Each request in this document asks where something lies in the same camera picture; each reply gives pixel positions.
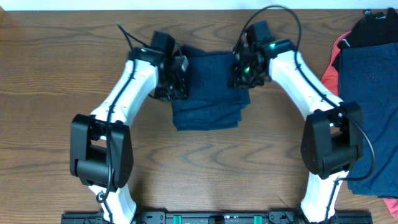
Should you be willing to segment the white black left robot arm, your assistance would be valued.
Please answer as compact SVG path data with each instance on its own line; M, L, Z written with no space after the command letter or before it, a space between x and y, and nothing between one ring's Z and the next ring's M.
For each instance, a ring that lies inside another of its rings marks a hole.
M134 223L137 205L128 180L134 163L131 133L145 99L172 101L187 95L188 59L172 51L134 47L107 98L71 123L70 173L96 195L104 223Z

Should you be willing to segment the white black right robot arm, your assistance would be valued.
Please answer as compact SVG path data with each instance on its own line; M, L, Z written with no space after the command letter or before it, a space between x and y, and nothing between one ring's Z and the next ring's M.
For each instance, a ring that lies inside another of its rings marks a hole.
M239 40L229 85L254 88L275 82L300 111L305 124L300 153L309 171L295 223L340 223L335 202L343 181L363 156L362 111L329 91L288 39Z

